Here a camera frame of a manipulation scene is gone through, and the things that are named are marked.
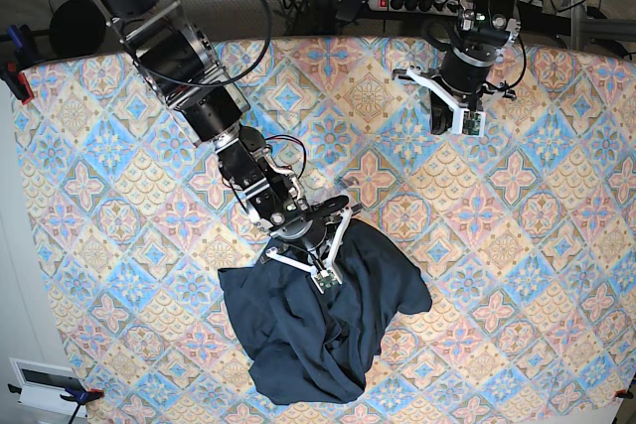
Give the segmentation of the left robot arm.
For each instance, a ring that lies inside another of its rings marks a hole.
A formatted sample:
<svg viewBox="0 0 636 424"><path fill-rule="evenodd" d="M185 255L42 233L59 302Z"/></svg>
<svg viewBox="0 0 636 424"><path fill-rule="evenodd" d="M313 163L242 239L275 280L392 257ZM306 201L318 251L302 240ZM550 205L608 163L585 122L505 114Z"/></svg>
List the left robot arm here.
<svg viewBox="0 0 636 424"><path fill-rule="evenodd" d="M430 132L482 136L486 122L482 98L494 94L516 98L516 81L496 84L488 78L495 62L518 39L521 20L516 0L458 0L457 18L439 26L447 41L434 37L431 24L424 28L427 40L444 53L441 66L427 80Z"/></svg>

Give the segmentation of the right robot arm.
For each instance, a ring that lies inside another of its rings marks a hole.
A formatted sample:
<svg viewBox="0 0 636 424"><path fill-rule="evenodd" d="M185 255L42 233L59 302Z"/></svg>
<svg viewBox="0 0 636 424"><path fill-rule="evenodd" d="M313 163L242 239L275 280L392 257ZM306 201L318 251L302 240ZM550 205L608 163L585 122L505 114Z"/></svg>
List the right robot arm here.
<svg viewBox="0 0 636 424"><path fill-rule="evenodd" d="M213 146L221 176L250 222L276 239L266 257L321 277L333 272L353 214L349 201L337 196L310 204L299 176L275 162L259 131L243 125L231 87L253 68L230 75L181 0L98 1L152 90Z"/></svg>

